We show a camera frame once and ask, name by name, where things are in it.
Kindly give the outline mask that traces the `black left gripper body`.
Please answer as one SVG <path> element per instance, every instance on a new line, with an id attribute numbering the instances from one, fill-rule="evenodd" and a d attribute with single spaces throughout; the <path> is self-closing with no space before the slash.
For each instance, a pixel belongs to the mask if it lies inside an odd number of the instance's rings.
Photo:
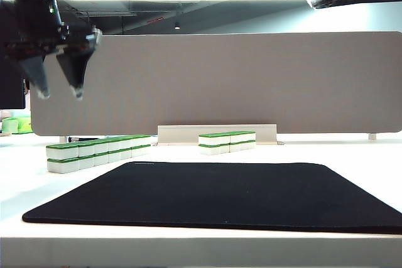
<path id="1" fill-rule="evenodd" d="M 96 27 L 90 24 L 62 24 L 56 30 L 56 37 L 29 38 L 20 36 L 4 43 L 5 55 L 9 59 L 27 59 L 57 53 L 60 49 L 68 51 L 94 50 L 96 46 Z"/>

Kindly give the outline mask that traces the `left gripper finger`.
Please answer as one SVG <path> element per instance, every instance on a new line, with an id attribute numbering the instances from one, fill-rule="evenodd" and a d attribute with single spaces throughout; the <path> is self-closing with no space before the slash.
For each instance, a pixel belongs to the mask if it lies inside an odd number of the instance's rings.
<path id="1" fill-rule="evenodd" d="M 85 71 L 93 53 L 93 49 L 65 48 L 63 53 L 56 56 L 77 100 L 83 98 Z"/>
<path id="2" fill-rule="evenodd" d="M 18 60 L 18 66 L 30 85 L 36 89 L 36 93 L 40 99 L 48 99 L 50 97 L 50 89 L 48 87 L 45 66 L 42 56 L 34 56 Z"/>

